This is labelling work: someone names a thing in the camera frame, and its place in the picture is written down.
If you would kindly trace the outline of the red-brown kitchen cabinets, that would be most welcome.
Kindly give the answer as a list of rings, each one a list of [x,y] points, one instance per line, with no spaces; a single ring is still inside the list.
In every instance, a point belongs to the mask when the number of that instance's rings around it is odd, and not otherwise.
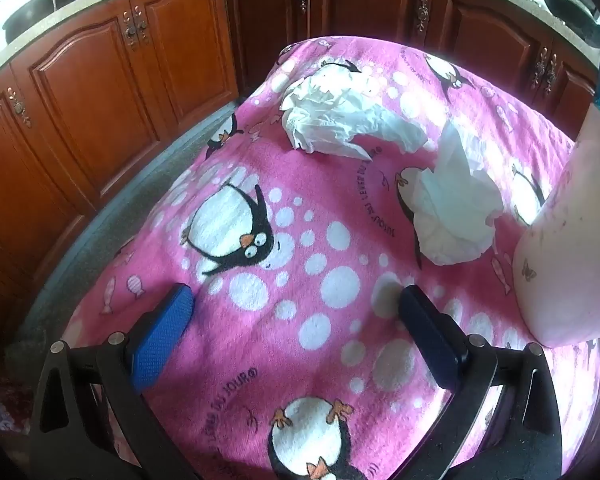
[[[326,35],[446,55],[568,133],[597,67],[505,0],[107,0],[0,70],[0,330],[73,240],[178,136]]]

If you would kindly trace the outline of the white utensil holder teal rim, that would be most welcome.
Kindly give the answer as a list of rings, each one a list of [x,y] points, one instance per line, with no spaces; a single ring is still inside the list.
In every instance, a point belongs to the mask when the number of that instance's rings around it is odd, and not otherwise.
[[[521,237],[513,270],[521,316],[540,344],[600,338],[600,73],[577,142]]]

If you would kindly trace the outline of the crumpled white tissue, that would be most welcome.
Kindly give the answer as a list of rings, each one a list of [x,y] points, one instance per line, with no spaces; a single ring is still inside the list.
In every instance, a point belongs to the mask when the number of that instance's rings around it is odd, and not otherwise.
[[[402,153],[422,148],[428,140],[425,130],[384,107],[367,84],[367,76],[337,64],[295,81],[279,105],[291,146],[366,162],[372,156],[355,143],[358,136],[391,142]]]
[[[474,261],[492,245],[504,212],[501,191],[486,172],[484,143],[450,120],[434,168],[415,181],[411,210],[420,252],[436,266]]]

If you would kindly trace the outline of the pink penguin towel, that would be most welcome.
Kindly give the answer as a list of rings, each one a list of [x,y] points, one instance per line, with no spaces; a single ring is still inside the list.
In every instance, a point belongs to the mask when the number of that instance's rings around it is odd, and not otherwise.
[[[385,479],[448,400],[398,317],[419,286],[466,333],[521,349],[514,250],[573,143],[472,73],[444,88],[440,60],[389,41],[331,36],[289,46],[212,136],[74,311],[76,347],[128,330],[174,283],[195,313],[147,401],[207,479]],[[293,148],[287,89],[327,67],[426,133],[415,153],[363,136],[367,158]],[[408,186],[453,125],[501,192],[477,260],[416,254]]]

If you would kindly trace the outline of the crumpled white tissue near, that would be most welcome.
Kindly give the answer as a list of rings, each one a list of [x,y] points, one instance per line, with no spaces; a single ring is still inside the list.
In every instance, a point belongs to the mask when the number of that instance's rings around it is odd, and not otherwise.
[[[434,168],[415,181],[411,210],[420,252],[436,266],[474,261],[492,245],[504,212],[501,191],[486,172],[484,143],[450,120]]]

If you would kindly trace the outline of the crumpled white tissue far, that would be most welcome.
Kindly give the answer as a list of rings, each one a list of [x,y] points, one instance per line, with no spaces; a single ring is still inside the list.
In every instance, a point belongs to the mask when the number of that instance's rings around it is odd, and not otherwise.
[[[337,64],[295,81],[279,105],[291,146],[366,162],[372,156],[355,143],[358,136],[391,142],[402,153],[422,148],[428,140],[425,130],[384,107],[367,84],[367,76]]]

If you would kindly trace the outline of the black wok pan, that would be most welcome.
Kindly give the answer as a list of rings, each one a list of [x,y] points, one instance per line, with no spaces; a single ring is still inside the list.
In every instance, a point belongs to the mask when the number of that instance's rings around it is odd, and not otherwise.
[[[544,0],[547,9],[561,20],[586,44],[600,49],[600,24],[597,24],[587,10],[571,0]]]

